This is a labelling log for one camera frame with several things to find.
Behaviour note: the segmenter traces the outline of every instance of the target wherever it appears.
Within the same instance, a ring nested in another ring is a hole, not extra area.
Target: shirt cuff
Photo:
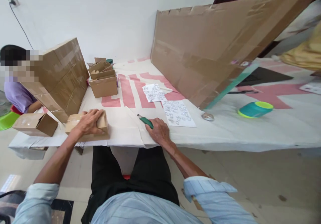
[[[42,199],[52,202],[58,195],[58,184],[36,183],[28,187],[25,200]]]
[[[192,201],[192,196],[210,192],[237,192],[237,190],[226,182],[220,183],[203,176],[188,177],[184,180],[184,194],[189,202]]]

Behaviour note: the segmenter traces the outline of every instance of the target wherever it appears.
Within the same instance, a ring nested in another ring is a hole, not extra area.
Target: white wall
[[[214,0],[18,0],[15,13],[34,49],[77,37],[85,61],[148,56],[157,10],[211,4]],[[8,3],[0,0],[0,46],[29,44]]]

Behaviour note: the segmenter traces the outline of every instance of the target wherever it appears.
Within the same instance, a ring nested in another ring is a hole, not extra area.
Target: black pants
[[[110,147],[94,146],[91,190],[82,223],[91,222],[98,207],[111,196],[123,192],[142,192],[179,205],[170,169],[160,146],[139,149],[129,180],[123,178]]]

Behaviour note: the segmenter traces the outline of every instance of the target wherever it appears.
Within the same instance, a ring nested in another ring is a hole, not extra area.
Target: tile floor
[[[0,188],[5,191],[26,190],[56,150],[49,148],[43,160],[22,160],[7,148],[15,134],[16,130],[13,129],[0,132]],[[257,223],[319,223],[320,156],[302,154],[302,150],[263,153],[181,150],[204,172],[237,188],[238,192],[231,196],[255,217]],[[130,173],[137,149],[120,147],[114,148],[113,152],[123,173]],[[202,222],[210,223],[203,211],[197,210],[194,203],[186,200],[182,193],[183,176],[168,155],[166,158],[181,206]],[[60,199],[74,201],[71,224],[80,223],[87,206],[91,193],[91,167],[92,147],[85,148],[82,156],[73,152],[58,194]],[[7,186],[5,183],[9,177],[13,181]]]

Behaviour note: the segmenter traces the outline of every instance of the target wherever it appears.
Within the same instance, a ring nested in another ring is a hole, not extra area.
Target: wrist
[[[160,145],[168,152],[170,155],[174,155],[177,150],[177,146],[171,140],[165,140],[160,143]]]
[[[77,142],[83,135],[84,133],[80,129],[74,128],[68,136],[70,136],[72,139],[75,139]]]

